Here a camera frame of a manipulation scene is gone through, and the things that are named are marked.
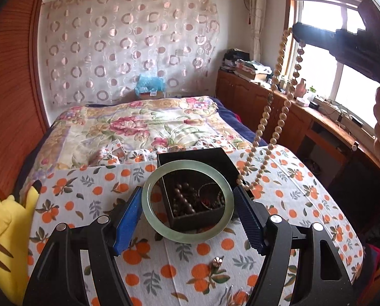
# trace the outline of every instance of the stack of books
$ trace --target stack of books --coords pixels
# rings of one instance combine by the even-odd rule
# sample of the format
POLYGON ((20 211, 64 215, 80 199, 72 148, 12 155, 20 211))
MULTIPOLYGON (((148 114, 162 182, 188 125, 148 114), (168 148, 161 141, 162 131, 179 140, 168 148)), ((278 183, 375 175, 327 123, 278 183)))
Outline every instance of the stack of books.
POLYGON ((234 73, 237 76, 253 83, 266 81, 267 77, 272 73, 270 67, 266 67, 256 61, 237 60, 235 65, 236 69, 234 73))

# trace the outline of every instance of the pink curtain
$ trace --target pink curtain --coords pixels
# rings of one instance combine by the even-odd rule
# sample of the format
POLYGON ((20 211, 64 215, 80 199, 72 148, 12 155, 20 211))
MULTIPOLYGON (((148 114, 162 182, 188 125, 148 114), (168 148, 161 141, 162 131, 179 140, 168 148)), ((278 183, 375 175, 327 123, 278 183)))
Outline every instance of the pink curtain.
POLYGON ((41 83, 58 105, 121 102, 140 75, 197 94, 219 33, 211 0, 56 0, 42 22, 41 83))

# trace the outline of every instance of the jade bangle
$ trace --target jade bangle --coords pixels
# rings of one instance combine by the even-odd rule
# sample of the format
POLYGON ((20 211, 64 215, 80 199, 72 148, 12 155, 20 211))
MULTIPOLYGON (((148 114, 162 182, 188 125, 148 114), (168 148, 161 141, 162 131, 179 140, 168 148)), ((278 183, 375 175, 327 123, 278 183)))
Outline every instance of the jade bangle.
POLYGON ((201 243, 217 236, 228 225, 234 212, 234 195, 227 180, 213 167, 198 161, 178 160, 161 165, 148 177, 142 192, 142 208, 149 224, 163 237, 185 244, 201 243), (187 234, 170 229, 160 222, 151 206, 151 192, 156 182, 169 172, 184 169, 199 171, 210 176, 224 194, 225 208, 221 220, 213 228, 203 233, 187 234))

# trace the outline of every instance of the metal screw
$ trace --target metal screw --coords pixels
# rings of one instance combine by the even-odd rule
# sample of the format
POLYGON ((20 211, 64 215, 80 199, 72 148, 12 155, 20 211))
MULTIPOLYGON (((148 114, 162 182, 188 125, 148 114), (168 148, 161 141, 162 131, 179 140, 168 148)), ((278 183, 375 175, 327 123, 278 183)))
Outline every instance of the metal screw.
POLYGON ((274 222, 274 223, 281 223, 282 222, 282 218, 279 215, 272 215, 271 216, 271 221, 274 222))
POLYGON ((59 223, 56 226, 56 230, 57 231, 63 231, 63 230, 65 230, 66 227, 67 227, 67 225, 65 223, 59 223))
POLYGON ((108 221, 109 221, 109 218, 108 218, 108 216, 106 216, 106 215, 100 216, 100 217, 97 219, 97 222, 98 222, 99 224, 105 224, 105 223, 107 223, 108 221))
POLYGON ((313 223, 313 229, 315 229, 317 231, 323 231, 323 225, 320 224, 319 222, 315 222, 315 223, 313 223))

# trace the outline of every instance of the pikachu plush toy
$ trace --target pikachu plush toy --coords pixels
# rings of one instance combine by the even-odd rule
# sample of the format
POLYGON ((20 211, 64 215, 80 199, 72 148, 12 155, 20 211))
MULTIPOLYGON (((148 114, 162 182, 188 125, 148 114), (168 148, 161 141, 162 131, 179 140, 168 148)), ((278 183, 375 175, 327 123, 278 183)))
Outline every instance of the pikachu plush toy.
POLYGON ((19 306, 28 284, 28 243, 40 186, 30 188, 25 207, 13 195, 0 201, 0 289, 19 306))

